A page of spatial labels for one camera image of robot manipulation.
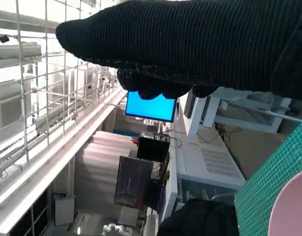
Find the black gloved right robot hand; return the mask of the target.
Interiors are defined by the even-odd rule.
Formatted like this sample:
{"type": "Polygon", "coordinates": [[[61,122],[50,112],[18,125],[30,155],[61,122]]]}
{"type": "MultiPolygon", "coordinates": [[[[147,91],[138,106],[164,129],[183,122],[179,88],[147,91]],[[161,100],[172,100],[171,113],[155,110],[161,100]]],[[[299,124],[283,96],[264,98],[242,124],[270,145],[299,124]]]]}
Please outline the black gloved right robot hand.
{"type": "Polygon", "coordinates": [[[302,0],[130,0],[55,35],[144,100],[223,87],[302,101],[302,0]]]}

